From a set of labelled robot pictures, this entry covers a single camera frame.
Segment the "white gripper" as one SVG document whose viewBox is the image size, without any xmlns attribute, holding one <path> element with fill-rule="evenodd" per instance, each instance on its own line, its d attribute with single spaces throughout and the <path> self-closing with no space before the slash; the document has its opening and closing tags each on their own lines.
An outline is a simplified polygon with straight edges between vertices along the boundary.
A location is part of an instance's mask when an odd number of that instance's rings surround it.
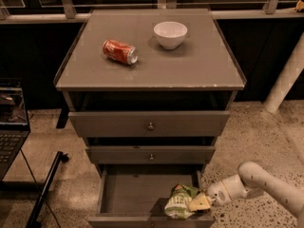
<svg viewBox="0 0 304 228">
<path fill-rule="evenodd" d="M 233 184 L 229 181 L 221 180 L 211 184 L 205 193 L 198 193 L 188 204 L 191 212 L 208 210 L 213 203 L 214 206 L 224 206 L 233 200 Z"/>
</svg>

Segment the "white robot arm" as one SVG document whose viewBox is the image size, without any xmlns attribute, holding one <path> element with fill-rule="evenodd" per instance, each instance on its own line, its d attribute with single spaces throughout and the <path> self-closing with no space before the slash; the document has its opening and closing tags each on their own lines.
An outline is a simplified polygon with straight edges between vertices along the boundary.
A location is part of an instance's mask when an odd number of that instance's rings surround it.
<svg viewBox="0 0 304 228">
<path fill-rule="evenodd" d="M 237 173 L 211 184 L 205 193 L 196 195 L 187 207 L 191 212 L 223 206 L 233 200 L 254 199 L 266 192 L 296 219 L 296 228 L 304 228 L 304 191 L 269 174 L 252 161 L 242 162 Z"/>
</svg>

